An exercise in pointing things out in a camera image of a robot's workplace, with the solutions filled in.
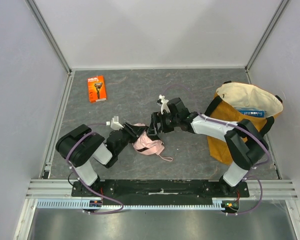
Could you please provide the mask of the pink folding umbrella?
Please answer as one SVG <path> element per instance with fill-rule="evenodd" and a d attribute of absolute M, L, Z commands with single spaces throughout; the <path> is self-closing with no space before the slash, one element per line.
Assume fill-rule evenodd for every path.
<path fill-rule="evenodd" d="M 161 153 L 165 150 L 164 143 L 160 139 L 152 140 L 147 135 L 145 130 L 137 140 L 132 144 L 134 150 L 142 155 L 150 156 L 157 155 L 162 160 L 172 162 L 174 159 L 170 156 L 162 156 Z"/>

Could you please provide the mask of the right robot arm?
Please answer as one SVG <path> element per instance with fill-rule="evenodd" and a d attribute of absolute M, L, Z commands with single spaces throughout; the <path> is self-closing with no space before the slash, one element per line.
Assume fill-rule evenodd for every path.
<path fill-rule="evenodd" d="M 185 132 L 223 141 L 230 152 L 232 163 L 220 182 L 229 188 L 236 187 L 251 168 L 265 154 L 269 154 L 269 146 L 263 135 L 248 119 L 239 122 L 220 120 L 196 111 L 190 112 L 179 97 L 171 100 L 164 99 L 163 95 L 159 97 L 157 103 L 161 109 L 152 113 L 147 136 L 155 139 L 160 133 L 170 133 L 175 128 L 181 128 Z"/>

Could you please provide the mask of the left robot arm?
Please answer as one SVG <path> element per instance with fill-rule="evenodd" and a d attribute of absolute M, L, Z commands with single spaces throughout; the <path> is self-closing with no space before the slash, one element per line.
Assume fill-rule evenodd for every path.
<path fill-rule="evenodd" d="M 89 126 L 82 124 L 62 136 L 55 149 L 73 168 L 80 180 L 90 187 L 100 180 L 93 169 L 91 158 L 105 168 L 112 167 L 123 149 L 136 142 L 147 129 L 148 126 L 144 124 L 124 123 L 122 129 L 112 130 L 108 138 L 104 138 L 93 132 Z"/>

